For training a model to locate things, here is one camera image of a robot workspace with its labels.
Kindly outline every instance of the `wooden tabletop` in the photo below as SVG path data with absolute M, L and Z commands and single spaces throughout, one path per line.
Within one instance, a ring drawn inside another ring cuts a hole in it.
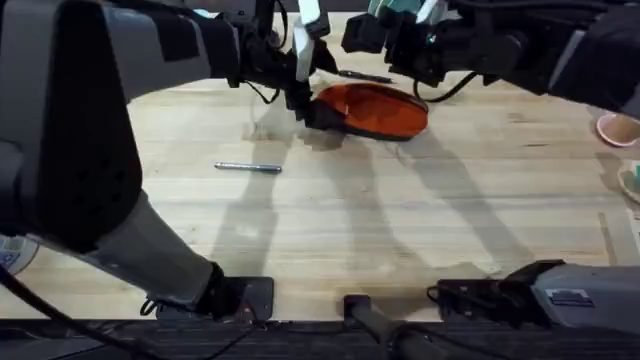
M 339 66 L 386 74 L 382 55 L 340 48 L 348 16 L 331 15 L 326 38 Z M 409 79 L 390 76 L 410 91 Z M 312 79 L 316 90 L 344 81 Z M 282 97 L 266 106 L 221 80 L 150 94 L 129 109 L 157 211 L 228 275 L 273 277 L 277 319 L 339 319 L 344 295 L 367 293 L 392 317 L 436 320 L 425 287 L 441 278 L 502 277 L 535 259 L 640 263 L 616 180 L 637 152 L 600 144 L 585 105 L 475 80 L 431 106 L 429 128 L 403 144 L 305 129 Z M 217 161 L 284 171 L 221 171 Z M 19 278 L 78 318 L 135 318 L 144 300 L 47 249 Z M 41 315 L 2 290 L 0 317 Z

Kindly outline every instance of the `cable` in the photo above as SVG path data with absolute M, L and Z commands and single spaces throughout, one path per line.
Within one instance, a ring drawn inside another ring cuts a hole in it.
M 276 92 L 273 93 L 273 96 L 271 97 L 271 99 L 267 99 L 266 96 L 262 95 L 260 90 L 258 90 L 258 88 L 256 88 L 255 85 L 253 85 L 252 83 L 250 83 L 248 81 L 245 81 L 245 83 L 247 83 L 247 85 L 249 85 L 249 87 L 251 87 L 251 89 L 253 89 L 253 91 L 255 91 L 260 96 L 262 101 L 264 101 L 264 103 L 267 104 L 267 105 L 273 104 L 273 102 L 276 101 L 276 99 L 280 95 L 280 89 L 276 89 Z
M 484 348 L 482 346 L 476 346 L 476 345 L 471 345 L 471 344 L 467 344 L 461 341 L 458 341 L 456 339 L 453 339 L 447 335 L 444 334 L 440 334 L 438 332 L 435 332 L 433 330 L 427 329 L 421 325 L 418 324 L 411 324 L 411 323 L 404 323 L 400 326 L 398 326 L 397 328 L 395 328 L 393 330 L 393 333 L 391 334 L 391 336 L 389 336 L 389 341 L 387 342 L 387 349 L 389 349 L 390 355 L 392 355 L 391 358 L 393 358 L 393 355 L 395 355 L 395 351 L 397 351 L 397 341 L 398 339 L 402 338 L 402 333 L 403 332 L 414 332 L 414 333 L 419 333 L 422 335 L 427 335 L 433 338 L 437 338 L 440 339 L 442 341 L 448 342 L 450 344 L 453 344 L 459 348 L 471 351 L 471 352 L 475 352 L 478 354 L 482 354 L 484 356 L 488 356 L 488 357 L 492 357 L 492 358 L 496 358 L 496 359 L 502 359 L 502 360 L 515 360 L 515 358 L 512 358 L 510 356 L 504 355 L 504 354 L 500 354 L 497 352 L 494 352 L 492 350 L 489 350 L 487 348 Z
M 445 100 L 448 100 L 449 98 L 451 98 L 452 96 L 456 95 L 458 92 L 460 92 L 460 90 L 462 90 L 462 88 L 464 88 L 465 86 L 467 86 L 467 84 L 473 80 L 476 76 L 478 76 L 479 74 L 477 72 L 471 72 L 469 74 L 467 74 L 467 76 L 465 76 L 462 80 L 460 80 L 459 83 L 456 84 L 456 86 L 454 86 L 453 88 L 451 88 L 451 90 L 447 91 L 446 93 L 444 93 L 443 95 L 440 95 L 436 98 L 433 99 L 423 99 L 420 97 L 420 94 L 418 93 L 418 79 L 414 79 L 413 80 L 413 95 L 424 101 L 427 103 L 439 103 L 439 102 L 443 102 Z
M 33 293 L 29 288 L 24 286 L 18 279 L 11 275 L 3 266 L 0 266 L 0 283 L 4 285 L 12 294 L 19 297 L 29 306 L 48 316 L 51 320 L 57 321 L 78 334 L 85 335 L 94 340 L 100 341 L 105 345 L 110 345 L 120 350 L 124 350 L 133 355 L 144 356 L 152 360 L 166 360 L 156 354 L 149 352 L 141 347 L 129 344 L 122 340 L 118 340 L 111 336 L 105 335 L 99 331 L 93 330 L 88 326 L 73 320 L 68 315 L 53 307 L 51 304 L 43 300 L 41 297 Z
M 239 343 L 240 341 L 242 341 L 242 339 L 246 338 L 247 336 L 251 335 L 254 331 L 256 331 L 258 329 L 258 327 L 256 326 L 252 326 L 251 328 L 249 328 L 249 330 L 245 331 L 244 333 L 240 334 L 240 336 L 238 336 L 237 338 L 231 340 L 227 345 L 223 346 L 220 350 L 216 351 L 215 353 L 200 358 L 198 360 L 213 360 L 216 359 L 220 356 L 222 356 L 224 353 L 226 353 L 227 351 L 229 351 L 229 349 L 231 349 L 232 347 L 234 347 L 237 343 Z
M 586 0 L 514 0 L 505 2 L 479 2 L 474 0 L 449 0 L 451 4 L 479 10 L 523 10 L 523 9 L 578 9 L 606 12 L 609 6 Z
M 96 345 L 96 346 L 88 348 L 88 349 L 78 350 L 78 351 L 72 352 L 70 354 L 64 354 L 64 355 L 56 356 L 56 357 L 54 357 L 52 359 L 47 359 L 47 360 L 64 360 L 64 359 L 68 359 L 68 358 L 70 358 L 72 356 L 77 356 L 77 355 L 90 353 L 92 351 L 96 351 L 96 350 L 102 349 L 102 348 L 104 348 L 106 346 L 107 345 L 105 345 L 105 344 L 100 344 L 100 345 Z
M 278 3 L 278 7 L 280 7 L 280 15 L 282 15 L 282 25 L 284 26 L 284 37 L 282 38 L 282 43 L 276 47 L 276 49 L 280 50 L 284 48 L 287 43 L 287 34 L 289 33 L 289 17 L 287 16 L 287 9 L 285 9 L 282 4 L 282 0 L 276 0 Z

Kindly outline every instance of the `silver pen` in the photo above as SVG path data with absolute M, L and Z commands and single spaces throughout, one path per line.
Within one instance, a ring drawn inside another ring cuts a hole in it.
M 282 167 L 278 165 L 256 165 L 256 164 L 236 164 L 236 163 L 224 163 L 217 162 L 215 165 L 216 169 L 222 170 L 247 170 L 247 171 L 257 171 L 263 172 L 267 174 L 279 174 L 282 172 Z

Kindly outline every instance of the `marker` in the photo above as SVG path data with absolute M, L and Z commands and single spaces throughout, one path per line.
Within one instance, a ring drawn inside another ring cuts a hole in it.
M 278 165 L 255 165 L 217 162 L 214 166 L 216 167 L 216 169 L 220 170 L 247 170 L 273 175 L 280 174 L 282 172 L 282 167 Z
M 393 80 L 390 78 L 383 77 L 383 76 L 363 74 L 363 73 L 359 73 L 357 71 L 352 71 L 352 70 L 340 70 L 338 71 L 338 75 L 342 77 L 350 78 L 350 79 L 372 81 L 380 84 L 393 84 Z

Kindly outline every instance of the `metal bracket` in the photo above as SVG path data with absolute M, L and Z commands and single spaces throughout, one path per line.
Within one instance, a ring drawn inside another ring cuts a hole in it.
M 267 321 L 273 315 L 274 281 L 270 277 L 227 277 L 229 286 L 241 299 L 235 314 L 217 319 L 219 322 Z M 210 316 L 159 306 L 158 320 L 211 320 Z

